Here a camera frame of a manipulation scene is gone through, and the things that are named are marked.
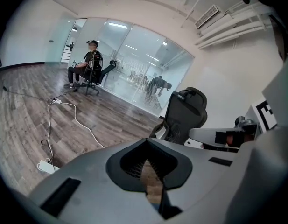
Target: extension cord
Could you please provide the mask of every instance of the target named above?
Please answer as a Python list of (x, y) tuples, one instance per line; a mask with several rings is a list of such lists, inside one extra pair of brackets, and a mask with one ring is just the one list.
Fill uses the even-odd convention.
[[(48, 107), (51, 105), (51, 104), (54, 104), (54, 103), (57, 103), (57, 104), (64, 104), (64, 105), (71, 105), (71, 106), (74, 106), (74, 119), (76, 120), (76, 122), (88, 129), (91, 133), (91, 135), (93, 136), (93, 138), (95, 139), (95, 141), (102, 147), (102, 148), (105, 148), (103, 145), (101, 145), (98, 140), (96, 139), (95, 135), (93, 134), (93, 132), (91, 131), (91, 129), (89, 129), (87, 126), (84, 126), (82, 125), (78, 120), (77, 120), (77, 107), (76, 105), (73, 105), (73, 104), (70, 104), (70, 103), (63, 103), (60, 99), (57, 99), (57, 98), (54, 98), (53, 101), (51, 103), (48, 104)], [(47, 158), (46, 160), (48, 161), (43, 161), (41, 160), (40, 163), (37, 164), (37, 167), (40, 171), (42, 172), (47, 172), (49, 174), (52, 174), (54, 172), (56, 172), (57, 170), (59, 170), (60, 168), (56, 167), (56, 166), (53, 166), (51, 163), (53, 163), (53, 152), (52, 152), (52, 148), (50, 146), (50, 143), (49, 143), (49, 133), (50, 133), (50, 108), (49, 108), (49, 130), (48, 130), (48, 135), (47, 135), (47, 143), (48, 143), (48, 146), (49, 146), (49, 149), (50, 149), (50, 153), (51, 153), (51, 159)]]

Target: jeans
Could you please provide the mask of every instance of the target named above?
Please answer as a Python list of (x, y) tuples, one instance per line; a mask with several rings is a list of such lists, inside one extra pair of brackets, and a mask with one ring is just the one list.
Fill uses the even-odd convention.
[(73, 83), (73, 73), (75, 73), (75, 80), (79, 81), (79, 75), (83, 75), (84, 69), (78, 67), (69, 67), (68, 68), (68, 81), (69, 83)]

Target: wooden floor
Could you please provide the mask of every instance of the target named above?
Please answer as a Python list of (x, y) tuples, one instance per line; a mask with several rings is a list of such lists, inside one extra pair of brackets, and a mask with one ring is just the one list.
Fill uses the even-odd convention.
[[(48, 131), (47, 99), (61, 94), (67, 69), (58, 65), (33, 65), (0, 72), (0, 171), (6, 182), (27, 195), (48, 174), (37, 163), (50, 156), (40, 141)], [(32, 98), (3, 91), (28, 94)], [(101, 90), (61, 96), (77, 105), (77, 119), (88, 126), (98, 141), (108, 147), (146, 138), (161, 122), (157, 117)], [(74, 120), (74, 107), (51, 105), (50, 143), (55, 166), (62, 167), (80, 154), (99, 149), (90, 132)]]

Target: baseboard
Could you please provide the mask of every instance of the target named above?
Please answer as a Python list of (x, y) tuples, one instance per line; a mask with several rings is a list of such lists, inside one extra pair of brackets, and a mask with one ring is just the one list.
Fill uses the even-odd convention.
[(41, 65), (41, 64), (45, 64), (45, 62), (30, 62), (30, 63), (22, 63), (22, 64), (16, 64), (16, 65), (3, 66), (3, 67), (0, 67), (0, 71), (7, 70), (10, 68), (26, 66), (26, 65)]

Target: black office chair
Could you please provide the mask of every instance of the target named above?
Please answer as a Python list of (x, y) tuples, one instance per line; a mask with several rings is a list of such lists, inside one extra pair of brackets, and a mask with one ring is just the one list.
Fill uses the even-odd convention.
[(200, 128), (206, 122), (206, 106), (206, 96), (195, 88), (174, 91), (164, 121), (152, 130), (149, 137), (184, 145), (190, 129)]
[(87, 87), (86, 95), (88, 94), (88, 89), (91, 88), (91, 89), (97, 91), (97, 95), (98, 95), (99, 94), (99, 90), (96, 89), (95, 85), (101, 84), (101, 82), (102, 82), (103, 78), (105, 77), (105, 75), (108, 72), (110, 72), (110, 71), (112, 71), (113, 69), (116, 68), (116, 66), (117, 66), (116, 62), (117, 61), (115, 61), (115, 60), (111, 60), (110, 61), (110, 65), (100, 72), (99, 77), (97, 77), (96, 73), (100, 69), (95, 69), (94, 66), (92, 66), (92, 67), (87, 66), (84, 74), (82, 75), (82, 78), (84, 78), (86, 80), (86, 82), (82, 82), (80, 85), (77, 86), (77, 88), (79, 88), (79, 87)]

